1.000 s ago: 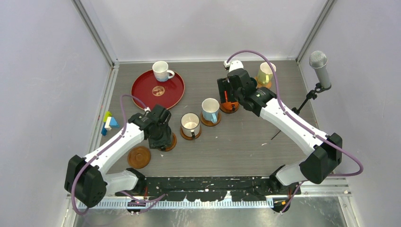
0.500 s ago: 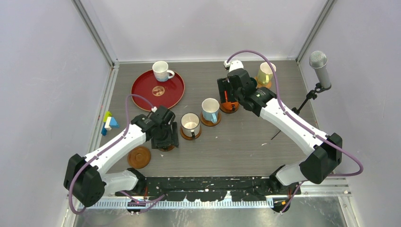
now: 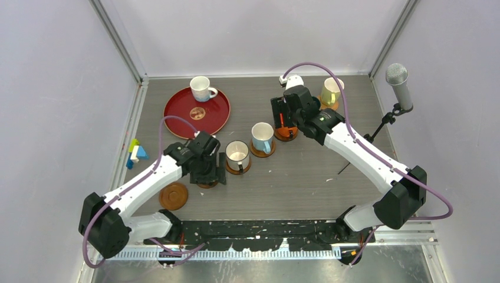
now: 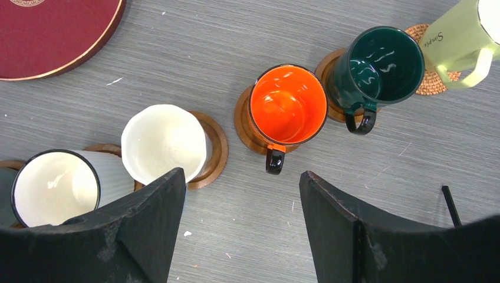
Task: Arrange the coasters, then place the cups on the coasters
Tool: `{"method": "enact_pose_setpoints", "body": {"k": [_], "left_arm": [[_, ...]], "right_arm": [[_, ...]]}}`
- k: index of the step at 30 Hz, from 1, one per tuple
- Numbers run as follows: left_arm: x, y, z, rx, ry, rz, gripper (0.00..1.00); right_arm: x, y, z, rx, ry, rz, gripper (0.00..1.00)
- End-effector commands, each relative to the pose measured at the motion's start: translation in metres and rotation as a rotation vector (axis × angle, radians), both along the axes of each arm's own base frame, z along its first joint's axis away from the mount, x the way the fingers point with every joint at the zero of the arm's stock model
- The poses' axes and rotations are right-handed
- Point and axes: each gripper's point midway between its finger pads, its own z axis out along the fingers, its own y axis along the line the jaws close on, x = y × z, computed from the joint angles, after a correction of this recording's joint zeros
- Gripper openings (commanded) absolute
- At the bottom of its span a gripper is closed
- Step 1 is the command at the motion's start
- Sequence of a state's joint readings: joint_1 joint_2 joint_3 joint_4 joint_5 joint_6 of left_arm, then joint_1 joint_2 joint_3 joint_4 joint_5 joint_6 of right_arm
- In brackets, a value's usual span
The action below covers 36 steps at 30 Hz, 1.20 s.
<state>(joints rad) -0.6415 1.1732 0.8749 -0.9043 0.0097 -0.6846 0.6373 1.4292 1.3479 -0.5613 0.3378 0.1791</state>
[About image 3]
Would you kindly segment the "silver white mug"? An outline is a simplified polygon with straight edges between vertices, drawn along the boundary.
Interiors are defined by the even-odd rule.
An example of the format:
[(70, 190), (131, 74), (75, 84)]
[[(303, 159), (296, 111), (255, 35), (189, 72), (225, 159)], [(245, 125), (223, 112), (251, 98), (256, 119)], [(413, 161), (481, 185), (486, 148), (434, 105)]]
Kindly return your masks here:
[(234, 140), (227, 144), (225, 154), (232, 160), (240, 161), (249, 156), (249, 147), (243, 141)]

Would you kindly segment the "wooden coaster three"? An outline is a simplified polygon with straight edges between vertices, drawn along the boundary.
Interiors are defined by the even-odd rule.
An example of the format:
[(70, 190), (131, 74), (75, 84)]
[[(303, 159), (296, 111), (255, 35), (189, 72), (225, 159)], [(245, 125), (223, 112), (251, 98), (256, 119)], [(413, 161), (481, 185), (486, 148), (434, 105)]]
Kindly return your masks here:
[(249, 171), (251, 168), (252, 159), (247, 156), (243, 160), (236, 161), (229, 157), (226, 158), (226, 170), (233, 175), (242, 175)]

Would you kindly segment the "light blue mug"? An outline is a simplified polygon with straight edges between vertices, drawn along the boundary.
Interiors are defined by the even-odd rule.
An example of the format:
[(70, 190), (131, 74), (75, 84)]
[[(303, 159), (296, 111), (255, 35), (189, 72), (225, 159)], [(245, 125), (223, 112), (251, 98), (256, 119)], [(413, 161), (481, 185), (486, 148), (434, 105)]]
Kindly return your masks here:
[(274, 128), (265, 122), (254, 124), (251, 129), (253, 147), (260, 152), (270, 154), (272, 149), (272, 139)]

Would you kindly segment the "wooden coaster four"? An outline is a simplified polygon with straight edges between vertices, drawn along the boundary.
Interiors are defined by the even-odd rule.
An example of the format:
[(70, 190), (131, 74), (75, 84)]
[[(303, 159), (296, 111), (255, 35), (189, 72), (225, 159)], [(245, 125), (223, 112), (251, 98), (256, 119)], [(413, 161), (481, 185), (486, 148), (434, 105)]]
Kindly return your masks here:
[(215, 187), (218, 184), (218, 182), (211, 182), (211, 183), (198, 183), (197, 186), (199, 186), (202, 189), (210, 189)]

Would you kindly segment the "wooden coaster two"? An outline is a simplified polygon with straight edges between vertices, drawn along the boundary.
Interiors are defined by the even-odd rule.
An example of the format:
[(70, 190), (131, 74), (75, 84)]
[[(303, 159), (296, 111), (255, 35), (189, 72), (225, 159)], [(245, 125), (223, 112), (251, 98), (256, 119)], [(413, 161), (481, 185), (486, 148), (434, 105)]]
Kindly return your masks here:
[(257, 150), (254, 145), (253, 145), (253, 141), (251, 140), (250, 141), (250, 146), (249, 146), (249, 149), (251, 151), (251, 153), (258, 157), (258, 158), (267, 158), (267, 157), (270, 157), (274, 152), (275, 152), (275, 149), (276, 149), (276, 144), (275, 144), (275, 141), (273, 140), (272, 143), (271, 143), (271, 151), (270, 153), (265, 153), (263, 151), (260, 151), (260, 150)]

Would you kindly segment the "red round tray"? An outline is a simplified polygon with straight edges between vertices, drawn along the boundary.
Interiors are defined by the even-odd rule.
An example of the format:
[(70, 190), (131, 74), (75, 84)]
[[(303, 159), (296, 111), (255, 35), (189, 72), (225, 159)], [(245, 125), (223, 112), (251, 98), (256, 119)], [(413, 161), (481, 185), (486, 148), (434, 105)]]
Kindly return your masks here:
[(194, 137), (192, 127), (214, 135), (227, 123), (230, 113), (230, 102), (221, 90), (207, 102), (199, 102), (195, 100), (189, 87), (169, 98), (163, 110), (164, 116), (176, 116), (189, 122), (186, 124), (176, 119), (164, 121), (166, 128), (181, 139)]

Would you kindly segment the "yellow cream mug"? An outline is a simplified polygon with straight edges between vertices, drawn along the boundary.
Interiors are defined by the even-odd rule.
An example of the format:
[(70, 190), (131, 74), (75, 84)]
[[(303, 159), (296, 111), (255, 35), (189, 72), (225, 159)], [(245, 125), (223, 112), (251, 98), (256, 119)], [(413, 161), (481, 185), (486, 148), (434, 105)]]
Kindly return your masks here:
[(341, 79), (327, 78), (323, 83), (319, 99), (322, 99), (325, 104), (333, 104), (335, 101), (338, 101), (343, 89), (344, 83)]

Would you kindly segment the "wooden coaster five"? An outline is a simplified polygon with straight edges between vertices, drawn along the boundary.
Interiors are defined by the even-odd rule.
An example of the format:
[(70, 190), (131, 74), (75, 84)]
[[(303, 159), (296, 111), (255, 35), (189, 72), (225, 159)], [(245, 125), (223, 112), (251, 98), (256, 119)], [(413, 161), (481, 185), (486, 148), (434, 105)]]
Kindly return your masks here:
[(167, 210), (178, 210), (188, 201), (188, 189), (179, 182), (173, 182), (164, 187), (159, 193), (159, 203)]

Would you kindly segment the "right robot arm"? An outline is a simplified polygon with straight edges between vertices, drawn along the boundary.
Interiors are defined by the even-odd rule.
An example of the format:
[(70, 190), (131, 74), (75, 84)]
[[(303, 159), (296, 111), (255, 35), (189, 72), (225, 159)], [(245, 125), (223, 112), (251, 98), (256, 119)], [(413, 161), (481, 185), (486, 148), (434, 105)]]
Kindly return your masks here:
[(307, 138), (340, 154), (382, 194), (371, 203), (348, 208), (335, 220), (334, 232), (342, 241), (351, 242), (372, 226), (399, 229), (425, 203), (427, 173), (421, 167), (409, 169), (390, 159), (358, 136), (340, 113), (320, 109), (320, 102), (307, 87), (285, 90), (282, 97), (271, 99), (271, 108), (277, 127), (297, 127)]

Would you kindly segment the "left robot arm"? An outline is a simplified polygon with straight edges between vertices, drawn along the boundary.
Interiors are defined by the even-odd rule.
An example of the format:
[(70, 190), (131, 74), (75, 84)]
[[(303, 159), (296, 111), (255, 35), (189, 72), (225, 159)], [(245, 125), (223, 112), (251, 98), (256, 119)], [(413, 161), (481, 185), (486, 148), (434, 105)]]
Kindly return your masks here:
[(205, 131), (185, 143), (173, 143), (161, 152), (151, 166), (122, 186), (103, 196), (96, 192), (83, 201), (78, 231), (83, 236), (83, 250), (88, 245), (104, 258), (119, 254), (130, 243), (162, 239), (176, 243), (182, 223), (171, 209), (151, 215), (134, 213), (166, 186), (188, 175), (194, 183), (225, 184), (220, 141)]

